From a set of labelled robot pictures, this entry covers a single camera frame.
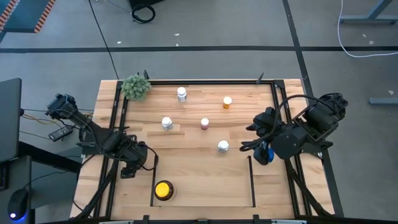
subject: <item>yellow lid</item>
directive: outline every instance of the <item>yellow lid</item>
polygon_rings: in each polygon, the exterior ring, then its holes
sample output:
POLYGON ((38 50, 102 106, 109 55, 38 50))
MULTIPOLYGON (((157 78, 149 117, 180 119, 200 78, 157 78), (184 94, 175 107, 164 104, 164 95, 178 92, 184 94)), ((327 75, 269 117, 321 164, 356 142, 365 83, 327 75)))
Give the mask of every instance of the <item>yellow lid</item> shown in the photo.
POLYGON ((166 183, 156 185, 156 195, 159 197, 166 197, 170 193, 170 187, 166 183))

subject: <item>wooden board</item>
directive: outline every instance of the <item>wooden board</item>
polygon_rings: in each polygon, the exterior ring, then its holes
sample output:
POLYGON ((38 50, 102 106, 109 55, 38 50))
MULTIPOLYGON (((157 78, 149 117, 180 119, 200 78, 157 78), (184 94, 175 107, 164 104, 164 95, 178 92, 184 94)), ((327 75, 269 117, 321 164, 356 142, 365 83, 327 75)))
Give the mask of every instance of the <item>wooden board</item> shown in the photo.
MULTIPOLYGON (((285 80, 285 85, 288 96, 303 94, 300 80, 285 80)), ((94 113, 95 121, 101 125, 109 125, 115 86, 116 81, 101 82, 94 113)), ((252 207, 247 156, 253 151, 239 151, 241 141, 257 138, 245 127, 252 123, 255 115, 274 105, 270 86, 186 85, 188 100, 185 103, 177 100, 178 87, 156 85, 145 101, 129 101, 125 124, 130 127, 128 134, 137 135, 138 140, 156 150, 159 155, 156 181, 172 180, 178 197, 168 202, 155 198, 151 207, 152 171, 139 170, 133 179, 118 176, 112 219, 140 220, 143 215, 150 215, 154 220, 252 219, 253 214, 259 214, 261 218, 294 217, 284 162, 277 156, 267 166, 253 160, 256 207, 252 207), (224 96, 233 99, 228 110, 222 107, 224 96), (170 131, 162 129, 160 122, 164 116, 171 117, 174 122, 170 131), (206 131, 200 129, 200 120, 204 117, 210 120, 206 131), (226 154, 216 149, 221 140, 229 142, 230 149, 226 154)), ((297 98, 289 105, 294 116, 307 104, 304 99, 297 98)), ((301 155, 301 158, 308 188, 324 208, 333 213, 322 162, 311 155, 301 155)), ((150 152, 145 166, 152 167, 153 164, 154 155, 150 152)), ((80 179, 87 179, 88 170, 93 170, 94 166, 99 172, 100 165, 85 166, 80 179)), ((90 197, 83 194, 89 186, 94 192, 98 180, 96 183, 79 181, 75 199, 88 202, 90 197)), ((298 187, 296 190, 303 214, 301 193, 298 187)))

